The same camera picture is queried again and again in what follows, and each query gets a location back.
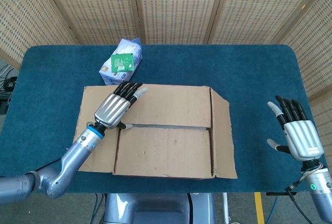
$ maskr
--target robotic arm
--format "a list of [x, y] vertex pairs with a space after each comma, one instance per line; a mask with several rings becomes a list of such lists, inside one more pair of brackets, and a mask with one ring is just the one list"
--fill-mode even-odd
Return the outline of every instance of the robotic arm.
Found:
[[41, 189], [52, 198], [62, 196], [75, 173], [104, 138], [106, 129], [132, 127], [123, 124], [121, 119], [131, 105], [146, 92], [146, 88], [137, 91], [141, 85], [142, 83], [124, 82], [104, 100], [94, 114], [95, 123], [88, 125], [62, 156], [61, 172], [47, 166], [25, 175], [0, 178], [0, 205], [24, 200], [37, 189]]
[[275, 98], [279, 102], [281, 110], [272, 102], [268, 102], [268, 106], [275, 113], [288, 146], [279, 145], [271, 139], [268, 139], [267, 142], [273, 149], [291, 154], [294, 159], [302, 162], [302, 176], [289, 185], [286, 192], [295, 203], [291, 191], [305, 181], [320, 218], [327, 223], [332, 223], [332, 178], [328, 168], [319, 161], [321, 155], [324, 154], [324, 149], [316, 128], [312, 121], [308, 120], [300, 103], [283, 99], [280, 96]]

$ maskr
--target blue ring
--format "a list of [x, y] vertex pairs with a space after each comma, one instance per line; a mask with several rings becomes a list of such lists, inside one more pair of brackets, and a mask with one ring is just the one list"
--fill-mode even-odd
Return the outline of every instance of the blue ring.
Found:
[[95, 128], [91, 127], [88, 125], [88, 129], [92, 132], [94, 132], [95, 134], [97, 134], [98, 137], [100, 137], [101, 139], [104, 138], [104, 135], [102, 135], [99, 131], [97, 131]]

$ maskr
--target blue table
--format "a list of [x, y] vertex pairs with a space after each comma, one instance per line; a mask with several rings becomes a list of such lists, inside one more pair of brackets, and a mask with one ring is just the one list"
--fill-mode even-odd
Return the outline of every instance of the blue table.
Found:
[[[104, 84], [98, 71], [115, 48], [37, 46], [26, 52], [0, 136], [0, 175], [25, 173], [65, 153], [73, 141], [84, 86]], [[285, 144], [282, 130], [267, 106], [268, 101], [275, 101], [276, 94], [302, 102], [312, 119], [290, 47], [146, 45], [132, 81], [207, 85], [228, 100], [238, 179], [78, 172], [70, 192], [277, 192], [300, 176], [300, 162], [266, 143], [272, 138]]]

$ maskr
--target cardboard flap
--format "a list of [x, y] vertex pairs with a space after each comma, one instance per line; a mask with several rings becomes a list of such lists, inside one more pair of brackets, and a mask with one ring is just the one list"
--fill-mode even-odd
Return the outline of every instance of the cardboard flap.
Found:
[[129, 124], [211, 127], [210, 88], [144, 84], [147, 92], [122, 119]]
[[214, 173], [217, 177], [238, 178], [234, 162], [234, 145], [229, 103], [211, 89]]
[[[94, 112], [116, 87], [117, 86], [85, 87], [74, 141], [85, 130], [87, 122], [94, 123]], [[82, 164], [79, 169], [80, 171], [113, 172], [118, 129], [106, 130], [105, 137], [107, 138], [104, 138], [104, 140], [98, 144], [95, 150]]]
[[212, 178], [209, 131], [165, 128], [123, 130], [114, 174]]

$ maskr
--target beige acoustic panel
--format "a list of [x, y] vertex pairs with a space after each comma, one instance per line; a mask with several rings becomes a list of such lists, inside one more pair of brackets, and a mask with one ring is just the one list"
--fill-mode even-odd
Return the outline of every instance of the beige acoustic panel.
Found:
[[329, 167], [332, 167], [332, 96], [311, 106]]
[[215, 0], [140, 0], [148, 44], [202, 44]]
[[49, 0], [0, 0], [0, 54], [19, 69], [35, 45], [76, 41]]
[[136, 37], [130, 0], [55, 0], [84, 44], [117, 44]]
[[212, 28], [213, 44], [267, 44], [302, 0], [224, 0]]
[[332, 85], [332, 0], [316, 0], [282, 43], [294, 49], [309, 97]]

